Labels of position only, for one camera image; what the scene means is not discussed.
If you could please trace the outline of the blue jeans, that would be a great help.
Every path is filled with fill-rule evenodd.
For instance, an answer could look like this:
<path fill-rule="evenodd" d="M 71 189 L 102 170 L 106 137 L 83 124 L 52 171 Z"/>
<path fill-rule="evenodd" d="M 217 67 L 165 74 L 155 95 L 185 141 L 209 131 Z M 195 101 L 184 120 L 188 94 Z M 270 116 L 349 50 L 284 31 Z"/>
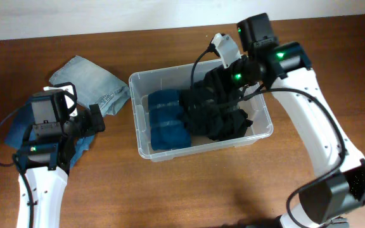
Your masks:
<path fill-rule="evenodd" d="M 30 105 L 27 105 L 25 108 L 22 108 L 18 111 L 17 116 L 14 118 L 13 123 L 11 124 L 10 130 L 5 137 L 4 143 L 16 150 L 20 149 L 22 145 L 23 135 L 27 127 L 33 122 L 34 114 L 32 111 L 32 107 Z M 77 161 L 83 155 L 84 151 L 87 151 L 89 149 L 90 144 L 93 142 L 93 140 L 94 136 L 78 138 L 75 144 L 75 154 L 70 160 L 70 168 L 73 168 Z"/>

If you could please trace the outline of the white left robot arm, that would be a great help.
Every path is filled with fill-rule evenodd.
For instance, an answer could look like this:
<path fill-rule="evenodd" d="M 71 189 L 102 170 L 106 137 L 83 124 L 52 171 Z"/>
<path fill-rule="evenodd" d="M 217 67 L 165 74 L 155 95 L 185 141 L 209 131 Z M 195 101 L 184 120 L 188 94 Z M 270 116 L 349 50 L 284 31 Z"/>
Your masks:
<path fill-rule="evenodd" d="M 45 87 L 30 105 L 34 120 L 13 154 L 21 194 L 17 227 L 58 227 L 75 140 L 103 132 L 105 123 L 97 104 L 77 111 L 70 82 Z"/>

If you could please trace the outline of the black garment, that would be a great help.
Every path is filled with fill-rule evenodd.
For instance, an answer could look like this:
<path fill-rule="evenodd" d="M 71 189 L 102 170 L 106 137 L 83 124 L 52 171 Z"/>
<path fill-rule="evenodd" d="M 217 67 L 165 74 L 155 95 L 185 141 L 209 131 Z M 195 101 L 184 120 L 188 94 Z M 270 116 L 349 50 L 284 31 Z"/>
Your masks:
<path fill-rule="evenodd" d="M 219 66 L 195 82 L 192 89 L 180 91 L 179 104 L 184 110 L 181 120 L 194 136 L 206 136 L 213 141 L 243 137 L 253 124 L 247 112 L 237 104 L 218 107 L 242 96 L 243 92 L 231 82 L 229 72 Z"/>

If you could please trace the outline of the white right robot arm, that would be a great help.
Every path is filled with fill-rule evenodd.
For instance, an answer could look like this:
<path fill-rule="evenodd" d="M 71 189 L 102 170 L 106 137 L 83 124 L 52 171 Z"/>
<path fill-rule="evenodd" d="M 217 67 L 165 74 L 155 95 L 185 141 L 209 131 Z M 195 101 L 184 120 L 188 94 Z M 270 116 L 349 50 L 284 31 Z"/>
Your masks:
<path fill-rule="evenodd" d="M 365 156 L 347 137 L 317 82 L 312 63 L 297 42 L 280 44 L 266 13 L 238 22 L 245 55 L 229 63 L 231 81 L 260 84 L 282 105 L 301 137 L 315 179 L 293 192 L 279 227 L 348 227 L 345 215 L 365 206 Z"/>

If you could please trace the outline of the dark teal garment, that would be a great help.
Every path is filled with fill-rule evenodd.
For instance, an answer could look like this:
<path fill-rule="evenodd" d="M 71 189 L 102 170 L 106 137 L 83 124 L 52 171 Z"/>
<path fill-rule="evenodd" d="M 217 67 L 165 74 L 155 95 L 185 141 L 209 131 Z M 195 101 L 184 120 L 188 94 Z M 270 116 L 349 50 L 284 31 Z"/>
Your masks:
<path fill-rule="evenodd" d="M 190 133 L 181 120 L 184 114 L 179 104 L 180 92 L 159 90 L 148 95 L 152 150 L 182 149 L 191 146 Z"/>

